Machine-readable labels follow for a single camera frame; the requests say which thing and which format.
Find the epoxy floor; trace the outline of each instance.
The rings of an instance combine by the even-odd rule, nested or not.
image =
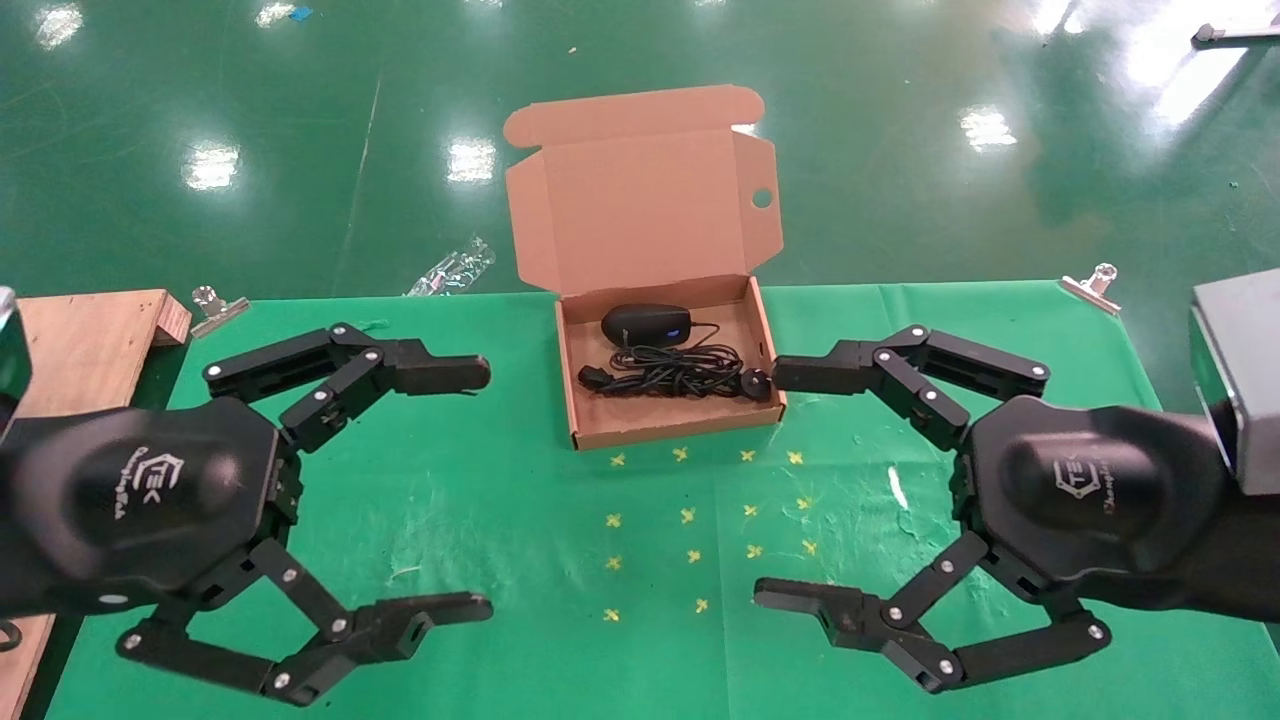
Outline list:
[[[0,281],[398,295],[472,236],[524,290],[502,123],[534,101],[737,83],[767,105],[765,283],[1120,268],[1189,409],[1192,284],[1280,264],[1280,55],[1196,53],[1222,0],[0,4]],[[832,309],[856,311],[856,309]],[[1089,352],[1082,347],[1082,352]]]

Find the computer mouse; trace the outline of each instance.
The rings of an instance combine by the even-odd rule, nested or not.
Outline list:
[[[618,347],[672,347],[689,340],[692,320],[678,305],[618,305],[600,320],[600,332]]]

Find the green mat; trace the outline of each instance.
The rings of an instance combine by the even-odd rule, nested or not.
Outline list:
[[[1047,363],[1051,402],[1156,406],[1123,325],[1053,283],[786,287],[765,301],[780,352],[923,323]],[[291,550],[349,605],[472,589],[497,614],[357,670],[317,716],[1280,717],[1276,652],[1256,623],[1097,606],[1115,642],[1093,659],[931,697],[877,655],[831,648],[813,619],[755,607],[762,575],[897,589],[956,536],[950,459],[874,397],[805,395],[774,428],[573,452],[548,295],[257,302],[192,346],[173,405],[206,397],[206,363],[338,320],[485,354],[494,379],[480,397],[389,396],[306,459]],[[297,716],[118,660],[136,620],[84,624],[50,717]],[[955,646],[1044,620],[977,573],[925,621]],[[193,634],[283,656],[310,629],[259,583]]]

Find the box lid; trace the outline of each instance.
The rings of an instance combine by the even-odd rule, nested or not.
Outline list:
[[[749,274],[782,249],[773,143],[731,85],[538,102],[503,127],[520,277],[561,295]]]

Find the wooden block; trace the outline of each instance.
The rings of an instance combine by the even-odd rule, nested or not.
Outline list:
[[[182,345],[191,313],[163,290],[19,300],[32,379],[18,416],[76,415],[133,398],[152,346]],[[23,641],[0,653],[0,719],[17,720],[54,618],[18,621]]]

